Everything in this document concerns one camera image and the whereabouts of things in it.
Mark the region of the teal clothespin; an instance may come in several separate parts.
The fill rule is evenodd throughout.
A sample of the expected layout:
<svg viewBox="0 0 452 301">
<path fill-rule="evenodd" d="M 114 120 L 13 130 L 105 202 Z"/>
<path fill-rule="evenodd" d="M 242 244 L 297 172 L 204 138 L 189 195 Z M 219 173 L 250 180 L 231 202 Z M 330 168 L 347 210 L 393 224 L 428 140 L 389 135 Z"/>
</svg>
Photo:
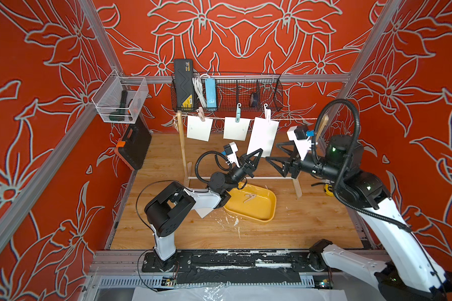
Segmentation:
<svg viewBox="0 0 452 301">
<path fill-rule="evenodd" d="M 241 103 L 238 103 L 236 105 L 236 117 L 235 117 L 236 123 L 239 123 L 241 121 L 241 107 L 242 107 Z"/>
</svg>

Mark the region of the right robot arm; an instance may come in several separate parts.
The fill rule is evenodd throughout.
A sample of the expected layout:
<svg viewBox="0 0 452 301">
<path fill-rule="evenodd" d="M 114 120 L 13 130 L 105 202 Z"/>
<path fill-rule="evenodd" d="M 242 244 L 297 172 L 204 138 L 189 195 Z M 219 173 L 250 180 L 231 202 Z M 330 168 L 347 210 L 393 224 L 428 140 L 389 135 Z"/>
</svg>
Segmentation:
<svg viewBox="0 0 452 301">
<path fill-rule="evenodd" d="M 359 143 L 359 111 L 346 99 L 330 102 L 331 106 L 337 104 L 352 113 L 352 135 L 332 136 L 324 156 L 319 156 L 316 138 L 321 129 L 315 127 L 311 136 L 295 130 L 294 141 L 278 144 L 285 155 L 268 157 L 267 162 L 282 176 L 296 178 L 308 173 L 330 181 L 334 197 L 369 225 L 389 261 L 372 260 L 322 239 L 308 251 L 310 268 L 317 272 L 341 270 L 376 288 L 385 300 L 446 300 L 452 293 L 452 272 L 444 270 L 420 244 L 383 182 L 361 169 L 364 147 Z"/>
</svg>

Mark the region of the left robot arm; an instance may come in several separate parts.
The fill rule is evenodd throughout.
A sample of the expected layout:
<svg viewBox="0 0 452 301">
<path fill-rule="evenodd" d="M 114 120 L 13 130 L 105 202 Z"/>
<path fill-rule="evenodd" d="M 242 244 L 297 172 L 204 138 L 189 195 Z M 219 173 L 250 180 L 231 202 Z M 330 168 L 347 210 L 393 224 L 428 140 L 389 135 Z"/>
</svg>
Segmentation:
<svg viewBox="0 0 452 301">
<path fill-rule="evenodd" d="M 262 153 L 263 149 L 259 148 L 230 161 L 227 156 L 234 154 L 234 151 L 226 150 L 220 153 L 209 150 L 197 159 L 194 166 L 197 179 L 207 185 L 205 189 L 188 188 L 173 181 L 145 206 L 148 226 L 154 235 L 153 252 L 158 260 L 168 263 L 176 255 L 175 231 L 189 212 L 195 210 L 209 214 L 228 203 L 233 189 L 246 187 L 246 178 L 254 177 Z M 208 155 L 215 156 L 221 171 L 213 173 L 210 179 L 206 180 L 199 173 L 199 165 Z"/>
</svg>

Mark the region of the white clothespin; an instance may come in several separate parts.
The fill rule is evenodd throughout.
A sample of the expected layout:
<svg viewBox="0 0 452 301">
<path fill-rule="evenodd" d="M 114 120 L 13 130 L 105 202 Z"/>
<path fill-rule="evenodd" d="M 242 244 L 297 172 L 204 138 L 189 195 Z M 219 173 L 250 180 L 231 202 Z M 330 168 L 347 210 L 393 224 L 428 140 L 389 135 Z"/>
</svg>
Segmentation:
<svg viewBox="0 0 452 301">
<path fill-rule="evenodd" d="M 264 104 L 264 118 L 267 124 L 271 123 L 271 109 L 268 107 L 267 104 Z"/>
</svg>

